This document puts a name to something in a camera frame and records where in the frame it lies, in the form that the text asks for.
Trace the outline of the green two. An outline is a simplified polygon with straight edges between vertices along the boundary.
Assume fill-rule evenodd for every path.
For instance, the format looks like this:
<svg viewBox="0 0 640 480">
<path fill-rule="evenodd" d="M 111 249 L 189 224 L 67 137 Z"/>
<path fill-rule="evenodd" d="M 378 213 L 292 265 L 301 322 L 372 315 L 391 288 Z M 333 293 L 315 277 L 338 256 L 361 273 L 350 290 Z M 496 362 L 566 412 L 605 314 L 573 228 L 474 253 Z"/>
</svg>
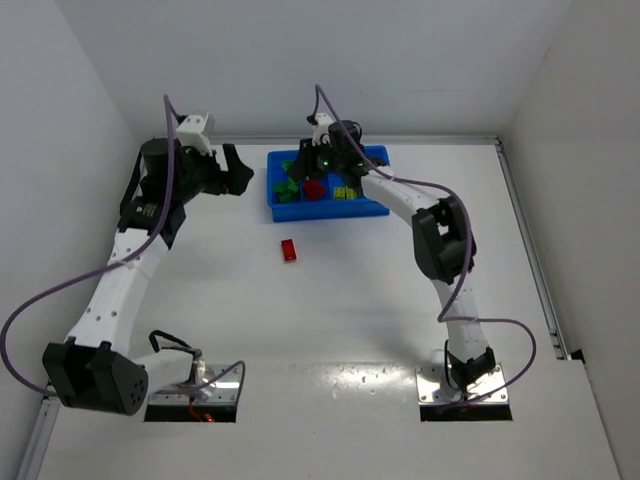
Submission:
<svg viewBox="0 0 640 480">
<path fill-rule="evenodd" d="M 291 180 L 288 180 L 287 182 L 275 182 L 273 184 L 273 191 L 278 195 L 296 195 L 299 191 L 299 184 Z"/>
</svg>

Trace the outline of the red lego brick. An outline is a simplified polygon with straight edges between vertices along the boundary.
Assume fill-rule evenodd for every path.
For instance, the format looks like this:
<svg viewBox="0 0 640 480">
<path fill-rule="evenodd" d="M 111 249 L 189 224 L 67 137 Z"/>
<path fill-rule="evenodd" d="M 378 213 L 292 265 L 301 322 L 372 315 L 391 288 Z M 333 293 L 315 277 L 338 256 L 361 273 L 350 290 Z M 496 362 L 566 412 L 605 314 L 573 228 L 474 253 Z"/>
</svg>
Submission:
<svg viewBox="0 0 640 480">
<path fill-rule="evenodd" d="M 322 183 L 317 181 L 305 182 L 303 185 L 303 190 L 308 202 L 322 200 L 326 192 L 326 188 L 322 185 Z"/>
</svg>

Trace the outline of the green lego plate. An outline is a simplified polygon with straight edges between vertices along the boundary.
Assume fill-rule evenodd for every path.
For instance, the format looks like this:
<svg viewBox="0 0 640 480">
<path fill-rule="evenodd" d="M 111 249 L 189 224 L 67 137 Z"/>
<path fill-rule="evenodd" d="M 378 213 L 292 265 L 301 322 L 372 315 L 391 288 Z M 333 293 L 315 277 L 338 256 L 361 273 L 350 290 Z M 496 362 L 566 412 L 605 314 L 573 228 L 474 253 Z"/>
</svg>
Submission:
<svg viewBox="0 0 640 480">
<path fill-rule="evenodd" d="M 296 196 L 290 192 L 280 193 L 278 195 L 278 202 L 280 204 L 294 203 L 296 200 Z"/>
</svg>

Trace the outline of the small lime lego brick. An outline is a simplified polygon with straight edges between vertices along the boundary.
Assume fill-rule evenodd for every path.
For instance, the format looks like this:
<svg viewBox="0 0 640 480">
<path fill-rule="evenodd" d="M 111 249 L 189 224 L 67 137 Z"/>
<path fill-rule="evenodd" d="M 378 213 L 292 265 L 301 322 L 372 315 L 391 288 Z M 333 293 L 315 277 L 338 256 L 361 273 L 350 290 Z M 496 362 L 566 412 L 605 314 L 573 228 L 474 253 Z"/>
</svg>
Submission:
<svg viewBox="0 0 640 480">
<path fill-rule="evenodd" d="M 333 189 L 333 199 L 334 200 L 345 200 L 346 199 L 346 193 L 345 193 L 345 189 L 342 187 L 336 187 Z"/>
</svg>

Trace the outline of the lime two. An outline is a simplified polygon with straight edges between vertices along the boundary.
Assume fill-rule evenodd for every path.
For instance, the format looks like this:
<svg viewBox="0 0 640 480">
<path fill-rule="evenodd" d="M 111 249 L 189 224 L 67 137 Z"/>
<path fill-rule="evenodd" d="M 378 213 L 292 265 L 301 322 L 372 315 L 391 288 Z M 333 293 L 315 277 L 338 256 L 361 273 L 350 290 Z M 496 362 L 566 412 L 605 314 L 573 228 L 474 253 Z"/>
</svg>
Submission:
<svg viewBox="0 0 640 480">
<path fill-rule="evenodd" d="M 347 200 L 355 200 L 360 197 L 359 192 L 356 189 L 351 187 L 345 187 L 344 192 L 345 192 L 345 198 Z"/>
</svg>

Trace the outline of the red two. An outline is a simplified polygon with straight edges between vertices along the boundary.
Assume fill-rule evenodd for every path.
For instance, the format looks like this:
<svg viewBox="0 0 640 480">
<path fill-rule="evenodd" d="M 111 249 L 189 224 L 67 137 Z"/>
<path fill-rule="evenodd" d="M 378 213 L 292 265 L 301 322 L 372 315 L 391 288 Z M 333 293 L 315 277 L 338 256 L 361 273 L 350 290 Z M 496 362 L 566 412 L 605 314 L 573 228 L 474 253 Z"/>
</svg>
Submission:
<svg viewBox="0 0 640 480">
<path fill-rule="evenodd" d="M 295 244 L 292 239 L 282 240 L 281 250 L 282 250 L 283 259 L 285 262 L 295 262 L 297 260 Z"/>
</svg>

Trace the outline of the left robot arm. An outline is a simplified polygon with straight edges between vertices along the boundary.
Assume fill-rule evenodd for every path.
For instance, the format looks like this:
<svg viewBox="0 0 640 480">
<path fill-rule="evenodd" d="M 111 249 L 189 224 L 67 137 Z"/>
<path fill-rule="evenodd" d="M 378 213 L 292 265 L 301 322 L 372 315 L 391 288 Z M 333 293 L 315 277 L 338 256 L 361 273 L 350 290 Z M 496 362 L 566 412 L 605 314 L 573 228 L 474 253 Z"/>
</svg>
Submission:
<svg viewBox="0 0 640 480">
<path fill-rule="evenodd" d="M 222 146 L 226 164 L 180 142 L 146 141 L 120 202 L 109 261 L 80 320 L 62 343 L 47 345 L 42 362 L 60 402 L 70 408 L 132 416 L 149 396 L 183 395 L 203 400 L 220 374 L 204 375 L 199 349 L 160 330 L 149 335 L 152 353 L 129 356 L 131 334 L 150 280 L 170 251 L 197 195 L 242 195 L 254 176 L 235 145 Z"/>
</svg>

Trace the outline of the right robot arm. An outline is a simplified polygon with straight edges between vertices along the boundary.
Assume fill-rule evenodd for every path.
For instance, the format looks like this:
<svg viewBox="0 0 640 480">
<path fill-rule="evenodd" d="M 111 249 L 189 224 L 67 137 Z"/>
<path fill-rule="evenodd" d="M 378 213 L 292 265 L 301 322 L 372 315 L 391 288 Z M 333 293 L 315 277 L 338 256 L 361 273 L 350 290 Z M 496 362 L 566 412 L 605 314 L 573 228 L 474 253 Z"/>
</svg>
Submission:
<svg viewBox="0 0 640 480">
<path fill-rule="evenodd" d="M 475 241 L 461 202 L 452 194 L 438 198 L 397 177 L 385 162 L 366 156 L 362 130 L 353 121 L 337 122 L 326 113 L 307 117 L 312 134 L 300 141 L 287 174 L 295 181 L 329 174 L 401 218 L 412 232 L 414 259 L 436 289 L 447 328 L 444 377 L 460 399 L 496 366 L 478 318 L 473 292 L 464 286 L 473 268 Z"/>
</svg>

